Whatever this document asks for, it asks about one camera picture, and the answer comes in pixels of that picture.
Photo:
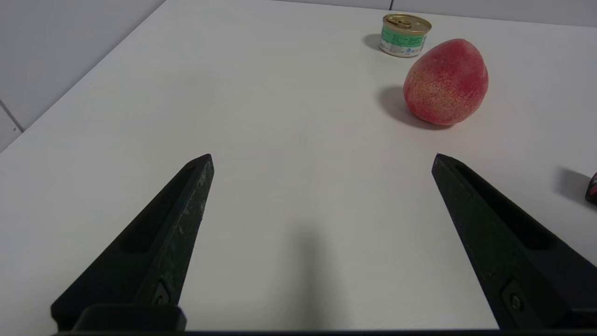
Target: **metal can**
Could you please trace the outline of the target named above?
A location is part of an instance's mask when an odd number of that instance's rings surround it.
[[[398,57],[414,57],[421,53],[431,23],[410,14],[388,14],[383,17],[379,47]]]

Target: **white table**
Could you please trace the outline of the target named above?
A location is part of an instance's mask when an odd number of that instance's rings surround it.
[[[427,50],[466,38],[490,74],[438,130],[404,107],[416,59],[375,46],[386,13],[167,1],[0,155],[2,332],[52,333],[50,304],[208,152],[188,329],[495,328],[437,152],[597,262],[574,173],[597,170],[597,29],[423,15]]]

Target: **peach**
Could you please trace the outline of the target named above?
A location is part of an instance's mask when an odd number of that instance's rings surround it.
[[[479,108],[487,87],[487,68],[479,50],[465,39],[451,39],[413,64],[404,82],[404,99],[422,120],[453,125]]]

